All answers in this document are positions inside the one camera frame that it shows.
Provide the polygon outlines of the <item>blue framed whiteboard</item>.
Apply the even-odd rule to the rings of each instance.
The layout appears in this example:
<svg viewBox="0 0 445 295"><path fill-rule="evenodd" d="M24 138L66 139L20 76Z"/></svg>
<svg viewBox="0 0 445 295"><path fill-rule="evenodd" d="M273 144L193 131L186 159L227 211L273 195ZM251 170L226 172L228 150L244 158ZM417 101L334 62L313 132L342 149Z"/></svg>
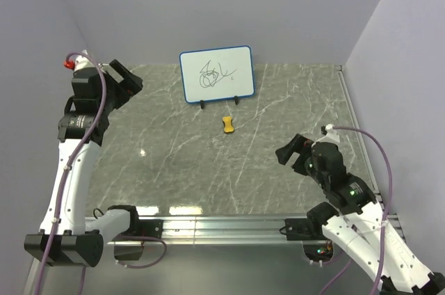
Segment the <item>blue framed whiteboard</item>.
<svg viewBox="0 0 445 295"><path fill-rule="evenodd" d="M189 104L255 94L252 51L247 45L185 51L179 63L184 99Z"/></svg>

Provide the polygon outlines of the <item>yellow eraser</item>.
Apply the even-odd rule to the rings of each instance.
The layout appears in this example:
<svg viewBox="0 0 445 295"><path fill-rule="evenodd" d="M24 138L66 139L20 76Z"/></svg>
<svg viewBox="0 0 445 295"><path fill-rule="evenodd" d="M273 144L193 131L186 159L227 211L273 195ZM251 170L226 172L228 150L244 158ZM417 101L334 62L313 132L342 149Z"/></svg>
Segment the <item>yellow eraser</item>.
<svg viewBox="0 0 445 295"><path fill-rule="evenodd" d="M232 124L232 117L231 116L225 116L222 118L223 122L223 132L225 134L231 134L234 132L234 126Z"/></svg>

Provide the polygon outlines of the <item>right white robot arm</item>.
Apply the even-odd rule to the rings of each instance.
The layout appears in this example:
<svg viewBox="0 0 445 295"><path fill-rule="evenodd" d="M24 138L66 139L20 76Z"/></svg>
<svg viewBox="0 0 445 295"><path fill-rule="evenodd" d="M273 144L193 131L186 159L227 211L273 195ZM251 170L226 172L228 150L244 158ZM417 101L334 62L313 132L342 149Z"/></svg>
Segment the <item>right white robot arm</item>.
<svg viewBox="0 0 445 295"><path fill-rule="evenodd" d="M387 220L376 194L347 171L338 144L333 131L317 141L297 134L275 151L282 165L296 154L292 169L311 177L327 198L307 212L309 235L338 245L372 279L372 294L444 291L444 275L431 271L409 249Z"/></svg>

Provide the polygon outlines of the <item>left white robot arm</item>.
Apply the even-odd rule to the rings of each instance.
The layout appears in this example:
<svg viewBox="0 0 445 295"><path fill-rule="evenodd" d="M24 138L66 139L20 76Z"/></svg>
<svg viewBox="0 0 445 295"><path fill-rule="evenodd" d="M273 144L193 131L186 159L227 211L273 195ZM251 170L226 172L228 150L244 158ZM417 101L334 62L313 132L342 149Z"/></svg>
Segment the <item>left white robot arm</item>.
<svg viewBox="0 0 445 295"><path fill-rule="evenodd" d="M49 207L38 233L28 234L24 249L46 266L98 265L104 246L121 236L132 241L140 234L136 207L113 205L95 221L87 221L86 200L93 169L108 129L109 114L143 88L143 81L121 62L110 67L121 77L100 75L92 63L78 57L65 67L73 70L74 94L58 123L58 170Z"/></svg>

